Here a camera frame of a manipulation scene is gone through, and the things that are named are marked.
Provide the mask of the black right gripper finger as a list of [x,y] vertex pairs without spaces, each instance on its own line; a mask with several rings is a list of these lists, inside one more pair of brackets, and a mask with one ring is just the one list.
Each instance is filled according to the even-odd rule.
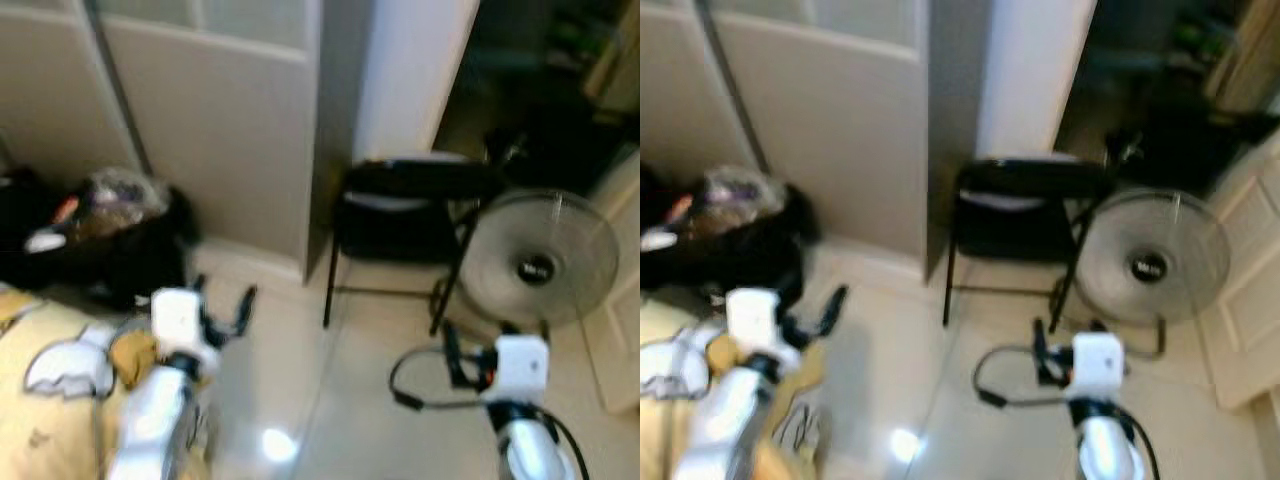
[[1047,335],[1044,332],[1043,317],[1033,319],[1033,342],[1032,342],[1032,357],[1036,369],[1036,380],[1039,385],[1051,384],[1051,371],[1048,366],[1050,351],[1047,344]]
[[445,367],[451,379],[451,385],[454,389],[465,388],[465,371],[462,369],[460,338],[449,320],[445,320],[442,324],[442,334]]

